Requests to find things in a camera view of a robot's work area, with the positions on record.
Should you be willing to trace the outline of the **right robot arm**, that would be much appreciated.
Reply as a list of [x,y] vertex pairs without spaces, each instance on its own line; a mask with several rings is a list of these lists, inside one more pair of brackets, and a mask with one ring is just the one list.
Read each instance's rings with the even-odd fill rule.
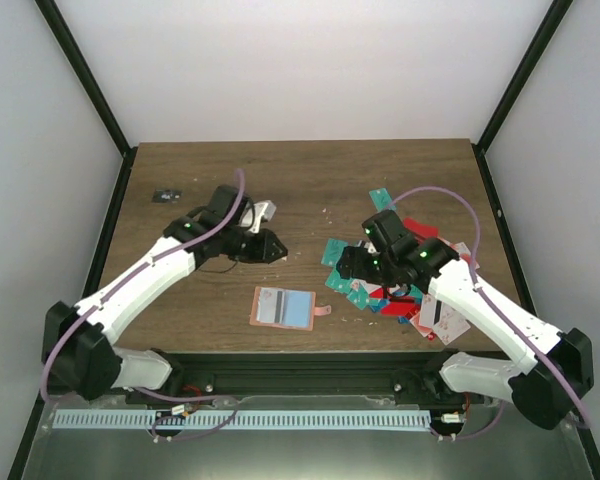
[[496,360],[465,352],[449,355],[424,378],[427,396],[445,403],[472,392],[512,403],[528,421],[554,429],[594,385],[593,348],[577,328],[568,332],[524,310],[480,277],[439,238],[418,240],[392,210],[362,227],[368,245],[344,248],[336,269],[345,279],[384,289],[416,287],[448,306],[506,354]]

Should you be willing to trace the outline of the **pink leather card holder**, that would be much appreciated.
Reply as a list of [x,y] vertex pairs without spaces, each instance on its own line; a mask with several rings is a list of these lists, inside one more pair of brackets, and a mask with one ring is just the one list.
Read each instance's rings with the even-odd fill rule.
[[283,322],[281,324],[259,323],[256,320],[256,309],[258,294],[262,288],[277,287],[255,288],[249,317],[249,324],[251,326],[297,331],[312,331],[314,328],[314,319],[316,317],[327,316],[332,312],[332,307],[330,305],[318,306],[316,304],[315,292],[283,289],[286,292]]

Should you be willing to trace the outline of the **white floral VIP card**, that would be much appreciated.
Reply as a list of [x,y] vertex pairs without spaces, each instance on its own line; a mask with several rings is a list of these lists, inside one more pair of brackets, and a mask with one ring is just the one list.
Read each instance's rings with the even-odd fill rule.
[[262,288],[258,294],[256,320],[264,324],[281,324],[286,292],[278,288]]

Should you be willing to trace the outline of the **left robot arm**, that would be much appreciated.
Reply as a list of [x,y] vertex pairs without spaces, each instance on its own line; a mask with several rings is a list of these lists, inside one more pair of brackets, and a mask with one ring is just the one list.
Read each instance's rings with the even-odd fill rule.
[[54,377],[85,400],[116,388],[148,389],[161,403],[184,392],[184,369],[159,350],[117,347],[131,322],[176,282],[208,260],[225,256],[270,264],[287,248],[265,228],[276,212],[270,200],[255,202],[243,190],[221,185],[210,201],[172,221],[151,249],[109,285],[69,306],[47,312],[42,360]]

